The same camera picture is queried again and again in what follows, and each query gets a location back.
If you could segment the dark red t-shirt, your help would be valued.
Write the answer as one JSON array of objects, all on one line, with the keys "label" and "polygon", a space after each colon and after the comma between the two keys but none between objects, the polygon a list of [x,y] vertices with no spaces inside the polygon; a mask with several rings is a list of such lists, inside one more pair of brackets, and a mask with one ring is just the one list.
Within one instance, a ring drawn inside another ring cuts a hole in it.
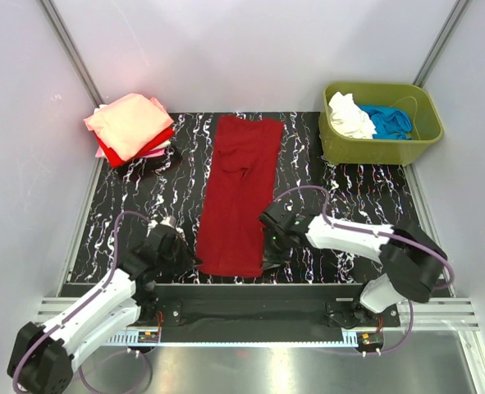
[{"label": "dark red t-shirt", "polygon": [[284,124],[222,116],[199,220],[199,271],[219,277],[263,273],[263,225],[272,202]]}]

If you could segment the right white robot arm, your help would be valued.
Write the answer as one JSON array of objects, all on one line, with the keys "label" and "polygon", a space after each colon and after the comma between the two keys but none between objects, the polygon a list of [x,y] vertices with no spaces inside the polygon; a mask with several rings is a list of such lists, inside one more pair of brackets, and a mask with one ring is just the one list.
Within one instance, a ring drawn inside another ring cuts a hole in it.
[{"label": "right white robot arm", "polygon": [[294,246],[338,250],[380,263],[383,274],[366,282],[351,307],[355,321],[365,326],[400,301],[428,302],[448,267],[445,252],[411,222],[361,224],[325,213],[293,213],[278,203],[270,204],[259,220],[276,251]]}]

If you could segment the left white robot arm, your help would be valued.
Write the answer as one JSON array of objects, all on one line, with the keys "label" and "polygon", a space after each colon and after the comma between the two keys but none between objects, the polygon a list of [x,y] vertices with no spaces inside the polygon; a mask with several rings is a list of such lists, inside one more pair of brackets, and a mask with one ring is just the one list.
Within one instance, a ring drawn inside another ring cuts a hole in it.
[{"label": "left white robot arm", "polygon": [[46,323],[19,329],[7,366],[16,393],[62,393],[75,371],[104,342],[131,324],[158,318],[162,277],[197,266],[173,217],[153,221],[94,287]]}]

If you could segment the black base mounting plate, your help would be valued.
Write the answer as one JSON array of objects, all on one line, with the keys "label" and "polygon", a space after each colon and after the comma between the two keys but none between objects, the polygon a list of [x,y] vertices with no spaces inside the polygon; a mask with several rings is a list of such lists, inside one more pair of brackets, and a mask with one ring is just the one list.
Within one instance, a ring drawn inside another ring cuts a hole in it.
[{"label": "black base mounting plate", "polygon": [[166,284],[156,287],[165,346],[329,346],[343,330],[397,328],[394,305],[359,309],[360,284]]}]

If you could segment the folded red t-shirt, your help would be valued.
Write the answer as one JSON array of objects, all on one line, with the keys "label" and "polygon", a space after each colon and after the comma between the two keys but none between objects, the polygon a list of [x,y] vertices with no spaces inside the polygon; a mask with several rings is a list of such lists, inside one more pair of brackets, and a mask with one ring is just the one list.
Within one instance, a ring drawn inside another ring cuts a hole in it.
[{"label": "folded red t-shirt", "polygon": [[170,144],[170,139],[174,136],[175,132],[172,127],[168,127],[162,131],[159,135],[155,136],[151,141],[149,141],[139,152],[129,158],[124,160],[112,149],[107,147],[98,137],[98,150],[95,154],[96,158],[105,158],[112,168],[118,168],[122,165],[139,158],[149,158],[151,156],[160,156],[162,151]]}]

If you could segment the folded pink t-shirt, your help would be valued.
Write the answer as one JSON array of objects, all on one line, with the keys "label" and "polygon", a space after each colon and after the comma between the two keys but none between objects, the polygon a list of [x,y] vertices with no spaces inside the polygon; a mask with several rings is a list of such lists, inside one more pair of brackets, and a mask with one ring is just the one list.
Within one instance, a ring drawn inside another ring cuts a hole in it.
[{"label": "folded pink t-shirt", "polygon": [[[160,102],[156,98],[151,98],[150,101],[158,108],[160,108],[162,111],[166,112],[166,108],[160,104]],[[151,157],[157,157],[161,154],[161,152],[168,147],[170,144],[169,138],[165,139],[161,144],[154,146],[152,148],[149,148],[145,153],[140,153],[137,158],[151,158]],[[98,150],[96,151],[95,154],[96,158],[107,158],[106,154],[104,153],[104,150],[101,147],[98,147]]]}]

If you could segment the crumpled white t-shirt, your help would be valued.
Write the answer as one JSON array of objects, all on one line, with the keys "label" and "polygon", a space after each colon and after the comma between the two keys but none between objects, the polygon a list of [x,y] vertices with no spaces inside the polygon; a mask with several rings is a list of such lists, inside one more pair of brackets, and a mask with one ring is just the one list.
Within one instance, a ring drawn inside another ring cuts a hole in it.
[{"label": "crumpled white t-shirt", "polygon": [[330,124],[344,137],[358,140],[372,139],[376,128],[369,115],[355,104],[353,94],[336,92],[328,102]]}]

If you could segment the olive green plastic bin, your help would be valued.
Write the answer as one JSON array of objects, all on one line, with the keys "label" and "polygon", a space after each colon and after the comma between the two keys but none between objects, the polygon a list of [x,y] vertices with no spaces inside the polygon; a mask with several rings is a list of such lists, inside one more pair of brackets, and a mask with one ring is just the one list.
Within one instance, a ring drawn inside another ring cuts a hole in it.
[{"label": "olive green plastic bin", "polygon": [[[330,98],[352,94],[358,104],[392,107],[410,116],[410,140],[353,139],[334,130],[330,122]],[[443,137],[443,126],[428,92],[409,84],[333,82],[323,91],[323,110],[318,120],[324,158],[333,164],[383,164],[406,166]]]}]

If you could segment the folded peach t-shirt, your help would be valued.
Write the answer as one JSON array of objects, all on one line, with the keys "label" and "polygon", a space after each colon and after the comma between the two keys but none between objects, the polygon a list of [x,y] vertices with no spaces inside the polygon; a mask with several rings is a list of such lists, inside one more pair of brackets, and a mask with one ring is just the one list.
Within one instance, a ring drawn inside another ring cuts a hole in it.
[{"label": "folded peach t-shirt", "polygon": [[170,127],[172,118],[142,94],[127,94],[84,119],[95,133],[120,158],[135,156],[155,136]]}]

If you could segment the crumpled blue t-shirt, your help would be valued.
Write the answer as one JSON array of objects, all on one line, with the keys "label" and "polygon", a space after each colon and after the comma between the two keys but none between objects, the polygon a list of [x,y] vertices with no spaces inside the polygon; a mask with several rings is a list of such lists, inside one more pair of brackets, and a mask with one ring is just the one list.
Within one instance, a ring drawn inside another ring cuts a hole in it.
[{"label": "crumpled blue t-shirt", "polygon": [[398,108],[359,105],[375,126],[375,140],[411,140],[413,124],[408,114]]}]

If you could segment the right aluminium frame post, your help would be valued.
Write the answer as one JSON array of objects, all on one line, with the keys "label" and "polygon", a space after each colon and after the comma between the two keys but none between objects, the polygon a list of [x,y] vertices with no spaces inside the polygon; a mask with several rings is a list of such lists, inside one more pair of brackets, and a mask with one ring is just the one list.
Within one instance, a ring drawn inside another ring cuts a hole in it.
[{"label": "right aluminium frame post", "polygon": [[413,85],[423,88],[428,77],[432,73],[448,42],[455,32],[456,27],[462,21],[464,14],[471,5],[471,0],[456,0],[447,18],[434,39],[431,48],[428,50],[421,67],[414,78]]}]

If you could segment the aluminium frame post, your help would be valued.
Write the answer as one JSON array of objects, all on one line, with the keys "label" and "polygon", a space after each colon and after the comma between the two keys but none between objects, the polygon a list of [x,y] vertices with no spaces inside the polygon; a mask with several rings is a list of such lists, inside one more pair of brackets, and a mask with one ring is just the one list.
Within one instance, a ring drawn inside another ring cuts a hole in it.
[{"label": "aluminium frame post", "polygon": [[423,88],[428,77],[432,73],[448,42],[455,32],[456,27],[462,21],[464,14],[471,5],[471,0],[456,0],[447,18],[434,39],[431,48],[428,50],[421,67],[414,78],[413,85]]},{"label": "aluminium frame post", "polygon": [[54,1],[38,0],[41,10],[43,11],[48,23],[51,25],[54,34],[66,53],[71,65],[74,67],[75,73],[78,75],[81,84],[85,88],[86,93],[91,99],[95,107],[103,104],[103,97],[100,94],[94,78],[91,76],[88,67],[80,55],[75,40],[69,32],[66,22],[63,20],[59,10]]}]

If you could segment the left aluminium frame post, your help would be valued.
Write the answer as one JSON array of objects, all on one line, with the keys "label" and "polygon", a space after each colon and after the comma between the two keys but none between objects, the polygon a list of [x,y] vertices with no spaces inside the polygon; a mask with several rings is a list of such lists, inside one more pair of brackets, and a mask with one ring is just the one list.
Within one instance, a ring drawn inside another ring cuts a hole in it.
[{"label": "left aluminium frame post", "polygon": [[41,10],[43,11],[48,23],[51,25],[54,34],[66,53],[71,65],[74,67],[75,73],[78,75],[81,84],[85,88],[86,93],[91,99],[95,107],[103,104],[103,97],[100,94],[94,78],[91,76],[88,67],[80,55],[75,40],[69,32],[66,22],[63,20],[59,10],[54,1],[38,0]]}]

